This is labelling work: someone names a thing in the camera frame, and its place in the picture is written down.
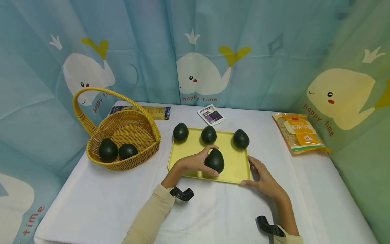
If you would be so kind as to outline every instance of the blue curtain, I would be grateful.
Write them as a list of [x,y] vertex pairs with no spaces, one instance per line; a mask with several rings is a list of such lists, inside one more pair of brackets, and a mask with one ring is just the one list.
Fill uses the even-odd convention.
[[[40,207],[44,215],[85,150],[89,136],[71,104],[76,91],[103,87],[139,102],[291,111],[356,2],[0,1],[0,209],[7,211],[1,199],[10,195],[3,182],[22,181],[35,195],[6,231],[7,243],[28,243],[36,226],[26,234],[26,221]],[[357,18],[381,2],[359,8]],[[78,98],[94,123],[115,101],[93,91]]]

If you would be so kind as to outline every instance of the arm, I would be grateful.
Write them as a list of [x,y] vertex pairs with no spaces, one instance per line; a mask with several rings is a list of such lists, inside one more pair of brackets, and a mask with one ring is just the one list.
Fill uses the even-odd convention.
[[175,163],[161,185],[156,187],[152,196],[137,214],[122,244],[154,243],[165,216],[175,202],[175,197],[170,194],[170,191],[187,170],[200,170],[211,175],[218,175],[215,170],[204,165],[208,151],[212,148],[218,149],[217,146],[207,146],[200,153],[182,158]]
[[276,182],[267,170],[267,167],[259,160],[249,156],[251,167],[260,175],[260,180],[244,180],[242,185],[255,187],[274,199],[279,216],[280,228],[286,234],[286,237],[274,236],[275,244],[302,244],[302,237],[299,236],[298,228],[295,223],[293,206],[290,197],[285,190]]

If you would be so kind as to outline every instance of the avocado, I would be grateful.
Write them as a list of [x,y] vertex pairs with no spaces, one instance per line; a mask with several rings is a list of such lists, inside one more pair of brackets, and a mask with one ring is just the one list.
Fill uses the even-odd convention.
[[110,138],[103,139],[100,143],[99,157],[103,162],[111,162],[117,159],[118,147]]
[[249,137],[243,130],[237,130],[233,135],[234,145],[239,149],[246,149],[249,146]]
[[188,128],[184,123],[179,123],[173,130],[173,138],[176,142],[184,142],[188,137]]
[[204,144],[209,145],[215,142],[215,140],[217,139],[217,133],[212,126],[208,125],[202,131],[201,137]]
[[225,168],[225,161],[223,160],[222,153],[218,149],[213,149],[204,161],[204,165],[220,174]]
[[138,149],[133,144],[123,144],[119,148],[119,159],[124,160],[138,153]]

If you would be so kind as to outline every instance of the black wrist device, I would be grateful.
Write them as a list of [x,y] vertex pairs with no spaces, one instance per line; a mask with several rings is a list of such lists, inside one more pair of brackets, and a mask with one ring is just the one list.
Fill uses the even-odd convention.
[[182,192],[179,188],[175,187],[170,191],[170,194],[182,201],[189,201],[194,196],[194,193],[190,188]]
[[264,215],[261,215],[256,218],[257,224],[259,225],[260,230],[271,234],[271,235],[277,235],[280,237],[286,237],[286,234],[279,228],[277,225],[270,225],[267,221],[267,217]]

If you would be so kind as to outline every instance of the pasta package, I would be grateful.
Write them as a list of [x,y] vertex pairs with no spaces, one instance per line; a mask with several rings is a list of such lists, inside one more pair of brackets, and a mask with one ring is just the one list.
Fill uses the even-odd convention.
[[317,135],[307,119],[307,114],[277,113],[273,114],[272,117],[293,154],[316,149],[332,152],[325,147],[321,138]]
[[[168,120],[170,116],[170,109],[171,107],[143,107],[150,115],[153,117],[153,119],[163,119]],[[125,107],[113,107],[111,109],[110,114],[113,114],[115,112],[119,112],[122,110],[135,110],[138,109],[136,107],[132,106],[125,106]]]

